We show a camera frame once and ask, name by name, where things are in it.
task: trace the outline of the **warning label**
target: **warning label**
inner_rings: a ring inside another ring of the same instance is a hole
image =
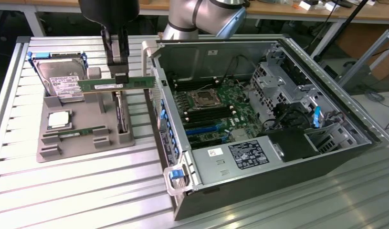
[[[230,145],[229,149],[239,169],[251,168],[269,163],[269,159],[264,154],[257,140]]]
[[[56,96],[59,96],[60,99],[82,96],[80,87],[78,84],[78,75],[51,77],[50,81],[54,86]]]

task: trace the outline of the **motherboard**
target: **motherboard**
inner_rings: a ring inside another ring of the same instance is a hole
[[[235,79],[177,87],[174,101],[193,149],[254,138],[262,124],[249,104],[249,93]]]

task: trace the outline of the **slotted aluminum surface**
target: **slotted aluminum surface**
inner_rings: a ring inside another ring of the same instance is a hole
[[[140,42],[149,39],[157,37],[130,38],[131,76],[139,76]],[[90,66],[108,77],[99,37],[34,38],[28,50],[86,51]],[[17,55],[25,52],[27,45]],[[29,64],[19,65],[16,96],[1,112],[0,229],[389,228],[389,148],[318,179],[175,222],[142,90],[128,91],[135,146],[36,163],[43,86]]]

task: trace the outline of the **gray parts holder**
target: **gray parts holder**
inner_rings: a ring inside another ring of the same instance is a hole
[[[90,79],[99,79],[98,75],[100,70],[88,69]],[[116,107],[111,92],[86,94],[84,99],[63,104],[56,96],[44,98],[36,156],[39,163],[134,145],[126,94],[122,95],[124,133],[119,133],[118,130]],[[48,126],[48,117],[56,112],[68,112],[68,123],[66,126],[52,128]]]

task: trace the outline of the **desk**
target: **desk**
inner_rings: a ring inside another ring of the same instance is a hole
[[[140,76],[142,41],[154,39],[157,36],[130,36],[131,77]],[[25,55],[28,51],[79,50],[87,52],[91,67],[106,66],[99,36],[39,37],[15,47],[0,93],[0,229],[389,226],[385,147],[364,153],[326,176],[174,221],[142,90],[127,96],[135,146],[39,164],[44,89]]]
[[[0,10],[19,10],[24,12],[27,21],[35,36],[46,36],[40,20],[36,12],[72,12],[80,13],[78,0],[0,0]],[[353,12],[353,9],[341,8],[333,13],[329,22],[333,25],[325,34],[312,56],[322,51],[336,34],[342,22]],[[142,15],[167,15],[169,14],[169,0],[151,0],[149,5],[140,5]],[[266,19],[266,20],[293,20],[293,21],[325,21],[329,15],[328,10],[306,11],[296,9],[289,5],[269,4],[258,1],[251,2],[247,9],[247,18]],[[366,5],[358,13],[353,23],[375,23],[389,24],[389,5],[376,4],[375,6]]]

